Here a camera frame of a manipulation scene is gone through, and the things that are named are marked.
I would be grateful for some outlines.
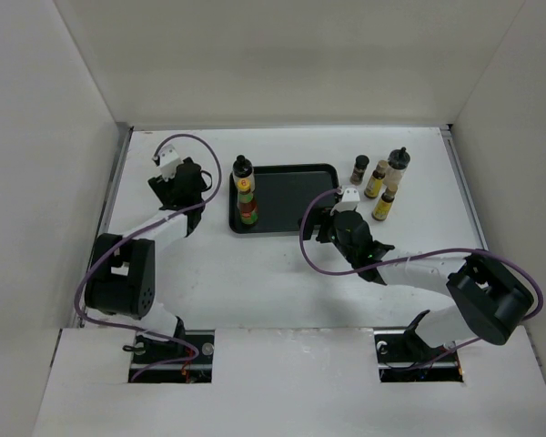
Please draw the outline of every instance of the spice bottle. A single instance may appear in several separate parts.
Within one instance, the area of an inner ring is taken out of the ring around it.
[[[368,185],[364,190],[364,195],[367,198],[377,198],[382,188],[382,179],[384,179],[386,168],[389,166],[389,163],[385,160],[379,161],[376,169],[372,172]]]
[[[410,155],[407,152],[406,147],[397,148],[392,150],[389,155],[389,167],[386,169],[386,177],[384,183],[399,184],[402,179],[402,175],[409,166]]]
[[[386,187],[386,191],[380,197],[379,203],[376,204],[374,211],[372,211],[372,217],[375,220],[383,221],[389,215],[390,208],[392,208],[392,202],[394,196],[397,194],[399,187],[396,184],[389,184]]]
[[[354,164],[354,170],[352,176],[349,177],[349,181],[354,185],[360,185],[366,172],[370,159],[366,155],[358,155],[356,157],[356,164]]]
[[[235,181],[235,186],[242,178],[247,178],[251,183],[251,191],[255,191],[253,164],[245,158],[245,155],[238,155],[237,160],[233,164],[233,180]]]
[[[257,223],[258,211],[255,195],[251,191],[251,181],[248,178],[242,178],[238,181],[237,188],[240,221],[243,225],[252,226]]]

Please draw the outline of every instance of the white wall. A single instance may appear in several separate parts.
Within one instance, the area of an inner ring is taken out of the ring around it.
[[[521,9],[453,135],[490,248],[546,295],[546,0]],[[546,307],[529,327],[546,378]]]
[[[0,437],[29,435],[117,129],[50,0],[0,0]]]
[[[56,0],[117,120],[455,120],[523,0]]]

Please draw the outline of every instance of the rectangular slot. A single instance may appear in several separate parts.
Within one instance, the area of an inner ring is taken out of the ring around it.
[[[380,382],[463,382],[460,368],[431,367],[415,371],[379,366]]]
[[[133,346],[124,347],[124,351],[132,351],[128,375],[130,382],[135,384],[206,384],[212,382],[212,361],[215,350],[214,331],[192,330],[185,333],[183,324],[179,328],[181,334],[178,335],[177,329],[176,336],[196,346],[200,354],[193,361],[158,364],[131,381],[137,371],[149,364],[184,358],[188,354],[188,350],[175,343],[151,340],[138,335]]]
[[[457,352],[422,367],[445,349],[431,349],[416,336],[405,336],[404,329],[375,330],[374,343],[380,382],[463,382]]]

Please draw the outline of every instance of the white enclosure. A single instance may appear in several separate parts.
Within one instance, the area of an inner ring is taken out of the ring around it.
[[[522,327],[502,348],[461,351],[462,384],[380,383],[368,329],[217,330],[212,383],[125,384],[129,355],[112,345],[133,335],[63,331],[33,437],[176,427],[190,436],[546,437],[546,387]]]
[[[0,437],[33,429],[116,122],[453,124],[490,249],[546,294],[546,0],[0,0]]]
[[[149,157],[164,137],[174,133],[132,136],[110,232],[122,234],[138,226],[161,206],[146,183],[156,173]],[[409,147],[413,165],[401,182],[389,219],[369,223],[373,237],[412,252],[481,247],[449,150],[436,127],[275,127],[193,133],[213,146],[224,169],[240,153],[250,153],[255,166],[315,160],[333,166],[340,184],[349,183],[356,155],[366,152],[376,163],[395,148]],[[210,155],[197,142],[181,139],[174,145],[183,157],[192,157],[216,176]],[[357,211],[369,218],[376,202],[364,197],[363,187],[359,189]],[[420,310],[450,305],[446,296],[427,290],[383,287],[358,275],[315,274],[299,251],[296,235],[234,233],[228,224],[228,193],[226,171],[223,187],[203,212],[197,231],[174,243],[157,260],[157,295],[189,329],[402,326]],[[332,245],[311,241],[307,248],[320,267],[349,269]]]

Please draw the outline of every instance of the white cardboard wall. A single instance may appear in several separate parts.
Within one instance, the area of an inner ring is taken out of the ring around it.
[[[32,432],[117,129],[50,0],[0,0],[0,437]]]
[[[523,0],[56,0],[140,126],[455,120]]]
[[[546,0],[521,9],[453,135],[490,248],[546,295]],[[546,378],[546,307],[529,328]]]
[[[34,437],[546,437],[523,328],[461,350],[463,383],[381,383],[368,329],[233,329],[212,383],[127,384],[133,336],[64,330]]]

